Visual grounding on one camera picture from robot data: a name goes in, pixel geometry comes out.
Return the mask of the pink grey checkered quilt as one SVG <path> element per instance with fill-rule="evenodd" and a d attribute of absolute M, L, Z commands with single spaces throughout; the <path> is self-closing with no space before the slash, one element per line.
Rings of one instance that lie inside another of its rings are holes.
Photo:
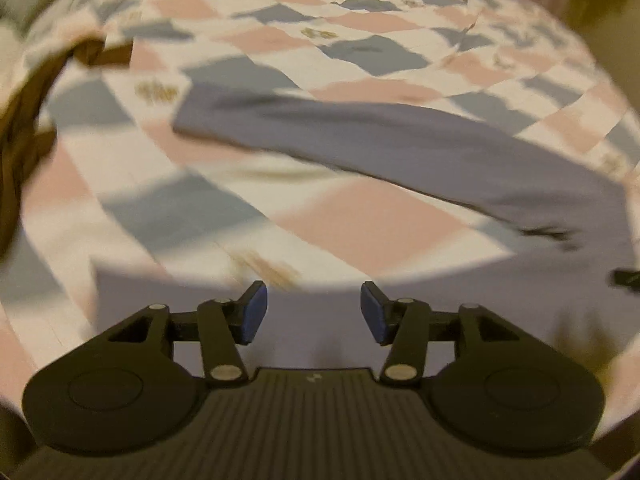
<path fill-rule="evenodd" d="M 107 325 L 108 274 L 478 302 L 639 406 L 639 117 L 523 0 L 55 0 L 1 24 L 1 93 L 83 39 L 1 263 L 1 397 Z"/>

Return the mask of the grey-blue garment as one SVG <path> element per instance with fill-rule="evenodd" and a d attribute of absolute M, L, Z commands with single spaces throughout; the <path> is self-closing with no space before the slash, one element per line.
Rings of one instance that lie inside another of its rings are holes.
<path fill-rule="evenodd" d="M 626 193 L 535 144 L 404 104 L 318 102 L 194 84 L 175 133 L 287 154 L 475 209 L 570 249 L 634 260 Z"/>

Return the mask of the dark brown garment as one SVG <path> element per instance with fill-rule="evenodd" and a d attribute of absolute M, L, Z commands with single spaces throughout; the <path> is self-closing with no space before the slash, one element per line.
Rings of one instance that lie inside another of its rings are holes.
<path fill-rule="evenodd" d="M 88 37 L 55 52 L 35 68 L 9 99 L 1 114 L 1 257 L 6 258 L 21 220 L 23 188 L 52 152 L 58 130 L 38 126 L 42 106 L 55 81 L 71 60 L 86 67 L 127 66 L 132 41 L 109 47 Z"/>

